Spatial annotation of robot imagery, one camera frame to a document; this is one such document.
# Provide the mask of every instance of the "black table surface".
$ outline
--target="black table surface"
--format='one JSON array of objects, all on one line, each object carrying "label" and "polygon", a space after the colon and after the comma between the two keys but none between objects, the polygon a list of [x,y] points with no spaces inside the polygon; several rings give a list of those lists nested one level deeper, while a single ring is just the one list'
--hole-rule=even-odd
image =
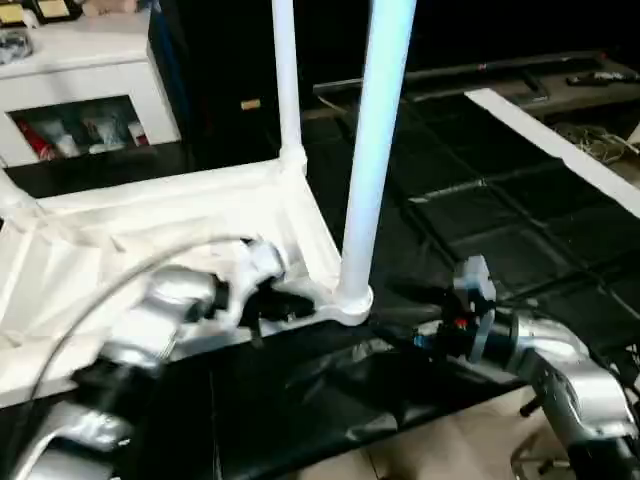
[{"label": "black table surface", "polygon": [[[353,118],[303,123],[308,181],[338,245]],[[241,148],[223,139],[167,144],[9,174],[43,197],[277,152],[268,141]],[[394,282],[446,285],[457,261],[483,254],[501,300],[535,299],[601,353],[622,355],[640,340],[639,234],[637,218],[465,97],[403,103],[371,276],[374,321],[429,318],[433,309],[399,296]],[[268,338],[261,349],[173,364],[122,477],[211,478],[215,458],[225,478],[274,477],[518,385],[392,348],[367,324],[323,323]],[[14,416],[0,412],[2,441]]]}]

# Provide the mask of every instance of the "white metal pole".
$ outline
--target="white metal pole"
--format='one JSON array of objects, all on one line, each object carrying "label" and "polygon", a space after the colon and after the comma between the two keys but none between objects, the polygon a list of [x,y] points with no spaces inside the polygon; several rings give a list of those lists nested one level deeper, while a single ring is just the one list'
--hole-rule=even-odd
[{"label": "white metal pole", "polygon": [[369,273],[416,0],[374,0],[342,248],[340,304],[370,297]]},{"label": "white metal pole", "polygon": [[276,51],[278,105],[280,108],[280,158],[287,162],[304,156],[300,134],[300,101],[298,99],[298,63],[293,0],[272,0],[273,37]]}]

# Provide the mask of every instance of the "white cabinet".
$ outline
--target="white cabinet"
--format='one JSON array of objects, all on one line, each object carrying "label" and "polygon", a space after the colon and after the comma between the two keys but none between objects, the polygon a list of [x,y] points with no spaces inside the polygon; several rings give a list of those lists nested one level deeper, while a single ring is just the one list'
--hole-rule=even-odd
[{"label": "white cabinet", "polygon": [[0,66],[4,166],[38,161],[15,123],[31,109],[128,97],[149,143],[180,138],[149,46],[149,20],[149,12],[83,17],[30,31],[34,54]]}]

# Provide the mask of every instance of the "red object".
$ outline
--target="red object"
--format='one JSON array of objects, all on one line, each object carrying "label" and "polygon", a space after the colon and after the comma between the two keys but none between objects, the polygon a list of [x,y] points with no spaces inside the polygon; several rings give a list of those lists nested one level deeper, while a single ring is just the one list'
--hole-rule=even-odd
[{"label": "red object", "polygon": [[458,328],[466,329],[467,328],[467,319],[458,317],[453,321],[454,325]]},{"label": "red object", "polygon": [[38,135],[38,132],[31,128],[27,122],[24,120],[16,120],[16,125],[18,125],[25,140],[29,142],[29,145],[31,145],[31,148],[33,148],[33,151],[36,152],[40,160],[53,160],[57,158],[58,155],[54,146]]},{"label": "red object", "polygon": [[149,140],[147,140],[147,136],[142,134],[138,137],[136,137],[136,141],[138,143],[138,145],[142,146],[142,145],[149,145]]}]

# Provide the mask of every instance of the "robotic arm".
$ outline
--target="robotic arm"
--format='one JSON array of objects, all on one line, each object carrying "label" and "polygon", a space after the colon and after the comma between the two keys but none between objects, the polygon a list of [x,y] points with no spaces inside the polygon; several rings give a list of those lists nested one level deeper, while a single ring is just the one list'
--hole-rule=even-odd
[{"label": "robotic arm", "polygon": [[428,340],[436,351],[485,362],[530,384],[578,478],[640,479],[638,426],[623,387],[573,332],[497,308],[483,257],[462,264],[441,299],[442,323]]},{"label": "robotic arm", "polygon": [[[118,453],[143,418],[183,326],[206,321],[220,334],[242,321],[255,327],[260,308],[251,309],[254,319],[245,305],[283,276],[284,264],[269,243],[248,248],[227,282],[179,266],[157,270],[143,298],[116,322],[95,362],[73,375],[78,385],[73,400],[53,408],[12,478],[112,478]],[[307,313],[313,308],[301,297],[273,294],[270,301],[296,297]]]}]

